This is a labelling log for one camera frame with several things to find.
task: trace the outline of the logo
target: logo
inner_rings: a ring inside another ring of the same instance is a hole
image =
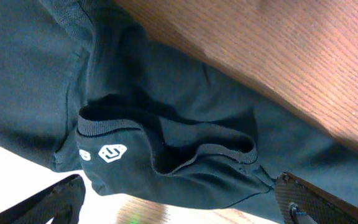
[[[99,156],[110,163],[121,159],[122,155],[127,151],[127,147],[122,144],[105,145],[99,151]]]
[[[85,161],[90,161],[91,160],[91,154],[89,152],[80,149],[79,153],[80,153],[80,156],[81,156],[81,158],[83,160],[85,160]]]

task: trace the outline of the wood grain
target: wood grain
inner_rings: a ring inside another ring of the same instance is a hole
[[[273,223],[233,209],[187,209],[128,195],[100,197],[83,172],[74,173],[83,176],[87,188],[80,223]],[[68,175],[53,173],[0,148],[0,212]]]
[[[117,2],[151,38],[214,65],[358,150],[358,0]]]

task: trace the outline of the folded clothing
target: folded clothing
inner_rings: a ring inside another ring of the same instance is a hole
[[[111,1],[0,0],[0,146],[101,195],[282,222],[289,171],[358,207],[358,154]]]

